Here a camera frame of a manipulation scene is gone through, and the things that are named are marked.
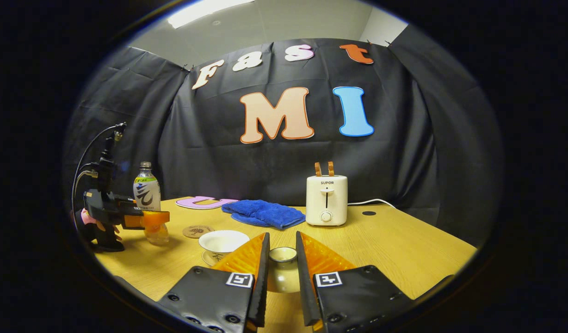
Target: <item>white cable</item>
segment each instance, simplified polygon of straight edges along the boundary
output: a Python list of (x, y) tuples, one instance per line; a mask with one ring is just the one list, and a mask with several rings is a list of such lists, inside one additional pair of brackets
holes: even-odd
[(390, 204), (390, 203), (388, 203), (388, 202), (386, 202), (385, 200), (382, 200), (382, 199), (372, 199), (372, 200), (367, 200), (367, 201), (365, 201), (365, 202), (349, 203), (348, 206), (350, 206), (350, 205), (352, 205), (352, 204), (364, 204), (364, 203), (369, 203), (369, 202), (383, 202), (383, 203), (386, 203), (386, 204), (388, 204), (389, 206), (395, 208), (395, 206), (393, 206), (392, 204)]

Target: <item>black fabric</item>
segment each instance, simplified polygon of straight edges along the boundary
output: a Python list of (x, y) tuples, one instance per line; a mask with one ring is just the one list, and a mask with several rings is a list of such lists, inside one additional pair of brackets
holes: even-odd
[[(186, 71), (166, 59), (134, 47), (124, 47), (107, 59), (86, 86), (68, 123), (64, 141), (64, 193), (70, 192), (79, 158), (89, 142), (106, 127), (127, 122), (123, 139), (113, 148), (117, 172), (112, 191), (132, 195), (132, 183), (140, 162), (148, 160), (158, 169), (157, 147), (167, 110)], [(104, 149), (101, 135), (83, 164), (98, 162)], [(77, 187), (74, 210), (83, 206), (82, 193), (89, 188), (89, 177)], [(70, 209), (69, 200), (66, 207)]]
[(440, 194), (436, 227), (482, 245), (502, 196), (504, 152), (496, 116), (478, 82), (413, 25), (388, 49), (418, 82), (432, 121)]
[[(289, 62), (284, 50), (308, 44), (315, 56)], [(368, 50), (373, 65), (353, 61), (344, 44)], [(237, 59), (261, 51), (263, 63), (239, 72)], [(192, 90), (200, 68), (224, 59), (208, 83)], [(337, 86), (364, 89), (369, 136), (340, 133), (344, 116)], [(263, 133), (258, 143), (241, 143), (248, 93), (263, 93), (276, 106), (284, 90), (305, 87), (308, 139), (275, 139)], [(211, 59), (195, 68), (179, 89), (159, 144), (164, 198), (210, 196), (265, 200), (304, 206), (306, 178), (314, 163), (334, 162), (335, 173), (348, 177), (349, 202), (383, 198), (411, 207), (415, 216), (436, 224), (438, 192), (432, 124), (417, 82), (386, 47), (333, 38), (286, 40), (249, 47)]]

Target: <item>bottle label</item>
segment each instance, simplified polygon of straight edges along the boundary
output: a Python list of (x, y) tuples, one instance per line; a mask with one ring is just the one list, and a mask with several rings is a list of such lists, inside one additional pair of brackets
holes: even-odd
[(161, 210), (161, 191), (154, 177), (138, 177), (134, 181), (136, 205), (142, 210)]
[(149, 181), (156, 181), (155, 177), (138, 177), (134, 179), (134, 184), (136, 183), (148, 183)]

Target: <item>blue letter i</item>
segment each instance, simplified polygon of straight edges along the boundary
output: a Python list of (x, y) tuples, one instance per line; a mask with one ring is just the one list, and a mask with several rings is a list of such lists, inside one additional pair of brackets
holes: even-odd
[(338, 86), (333, 88), (333, 94), (340, 97), (341, 108), (344, 112), (344, 125), (340, 127), (340, 133), (346, 136), (366, 136), (375, 132), (366, 121), (362, 95), (364, 90), (357, 86)]

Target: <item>letter m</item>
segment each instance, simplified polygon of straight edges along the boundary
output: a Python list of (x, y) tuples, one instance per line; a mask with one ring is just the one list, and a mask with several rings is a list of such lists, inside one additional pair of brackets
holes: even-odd
[(309, 126), (305, 96), (309, 89), (293, 87), (284, 90), (276, 107), (260, 92), (249, 93), (241, 97), (245, 105), (245, 134), (241, 136), (242, 143), (256, 143), (263, 139), (258, 131), (258, 123), (263, 126), (270, 139), (275, 139), (280, 130), (282, 120), (286, 120), (286, 127), (282, 131), (284, 139), (307, 139), (315, 131)]

